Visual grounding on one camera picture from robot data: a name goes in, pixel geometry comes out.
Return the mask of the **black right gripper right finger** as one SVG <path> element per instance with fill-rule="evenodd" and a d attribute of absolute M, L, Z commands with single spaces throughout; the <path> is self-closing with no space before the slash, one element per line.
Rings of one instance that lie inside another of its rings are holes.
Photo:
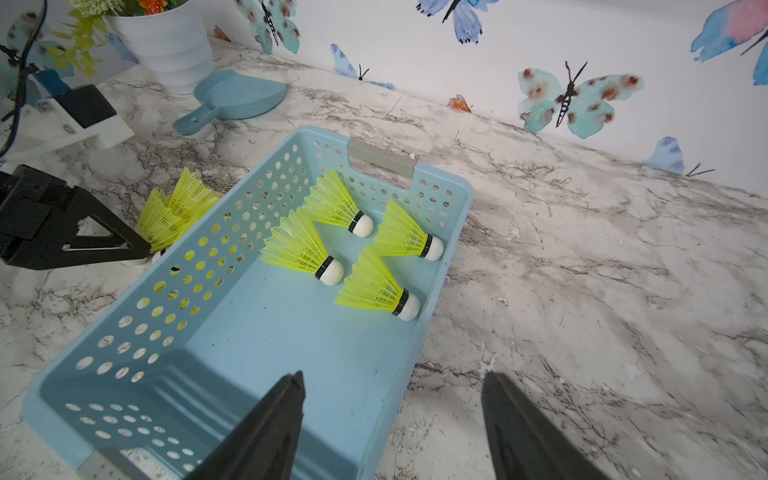
<path fill-rule="evenodd" d="M 607 479 L 507 375 L 488 373 L 481 401 L 498 479 Z"/>

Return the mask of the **light blue plastic scoop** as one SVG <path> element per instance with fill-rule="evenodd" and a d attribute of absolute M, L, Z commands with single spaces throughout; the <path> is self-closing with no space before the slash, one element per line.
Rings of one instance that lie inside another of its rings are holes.
<path fill-rule="evenodd" d="M 288 85 L 239 74 L 231 69 L 216 72 L 193 90 L 200 106 L 176 120 L 173 129 L 191 136 L 215 119 L 243 120 L 257 117 L 279 105 L 286 97 Z"/>

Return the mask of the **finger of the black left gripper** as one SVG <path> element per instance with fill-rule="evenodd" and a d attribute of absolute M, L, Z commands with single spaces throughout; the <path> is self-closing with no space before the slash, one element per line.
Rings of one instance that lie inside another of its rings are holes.
<path fill-rule="evenodd" d="M 94 195 L 80 187 L 50 187 L 33 200 L 25 225 L 23 266 L 49 270 L 144 259 L 150 244 Z"/>

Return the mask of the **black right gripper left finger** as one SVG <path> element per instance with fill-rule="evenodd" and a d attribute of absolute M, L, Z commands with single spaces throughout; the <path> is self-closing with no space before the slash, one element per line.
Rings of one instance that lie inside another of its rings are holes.
<path fill-rule="evenodd" d="M 306 398 L 301 371 L 283 376 L 189 479 L 288 479 Z"/>

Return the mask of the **light blue perforated storage box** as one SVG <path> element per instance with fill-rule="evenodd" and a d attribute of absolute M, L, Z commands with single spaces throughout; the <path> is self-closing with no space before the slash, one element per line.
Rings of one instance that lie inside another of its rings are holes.
<path fill-rule="evenodd" d="M 296 479 L 370 479 L 387 443 L 473 200 L 470 183 L 407 161 L 402 189 L 354 170 L 362 142 L 289 135 L 32 383 L 22 416 L 74 468 L 140 449 L 185 477 L 283 376 L 306 388 Z M 409 322 L 336 304 L 338 288 L 263 262 L 265 240 L 318 178 L 337 172 L 379 220 L 396 201 L 444 244 L 388 258 L 418 299 Z"/>

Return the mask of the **yellow shuttlecock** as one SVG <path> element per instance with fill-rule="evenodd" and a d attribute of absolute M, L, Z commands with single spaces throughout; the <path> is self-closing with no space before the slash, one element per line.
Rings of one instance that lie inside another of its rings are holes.
<path fill-rule="evenodd" d="M 168 201 L 168 208 L 181 221 L 178 225 L 179 235 L 189 230 L 219 199 L 217 194 L 185 167 Z"/>
<path fill-rule="evenodd" d="M 443 242 L 421 226 L 394 199 L 389 199 L 373 249 L 379 256 L 418 256 L 439 260 L 445 251 Z"/>
<path fill-rule="evenodd" d="M 409 322 L 421 310 L 418 297 L 402 287 L 371 245 L 366 245 L 334 301 L 336 305 L 385 311 Z"/>
<path fill-rule="evenodd" d="M 150 253 L 154 254 L 172 246 L 184 224 L 184 219 L 170 208 L 170 197 L 153 189 L 140 214 L 136 232 L 150 244 Z"/>
<path fill-rule="evenodd" d="M 271 229 L 261 259 L 268 265 L 312 274 L 328 286 L 344 277 L 343 265 L 328 253 L 304 207 L 292 211 Z"/>
<path fill-rule="evenodd" d="M 335 170 L 317 179 L 303 208 L 313 221 L 344 227 L 359 238 L 367 238 L 374 229 L 372 218 L 357 206 Z"/>

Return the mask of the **white pot with artificial plant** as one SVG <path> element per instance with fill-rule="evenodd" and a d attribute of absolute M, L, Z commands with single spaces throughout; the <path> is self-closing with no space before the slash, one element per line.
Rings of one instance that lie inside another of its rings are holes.
<path fill-rule="evenodd" d="M 172 94 L 191 94 L 214 71 L 212 48 L 202 19 L 200 1 L 72 1 L 65 50 L 50 47 L 54 63 L 70 65 L 91 76 L 98 60 L 91 51 L 109 30 L 121 38 L 155 80 Z"/>

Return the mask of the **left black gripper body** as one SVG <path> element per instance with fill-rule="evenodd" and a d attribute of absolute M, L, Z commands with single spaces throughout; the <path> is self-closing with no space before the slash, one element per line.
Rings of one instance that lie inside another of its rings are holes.
<path fill-rule="evenodd" d="M 5 264 L 55 264 L 60 237 L 54 216 L 72 190 L 64 180 L 26 165 L 1 173 L 1 260 Z"/>

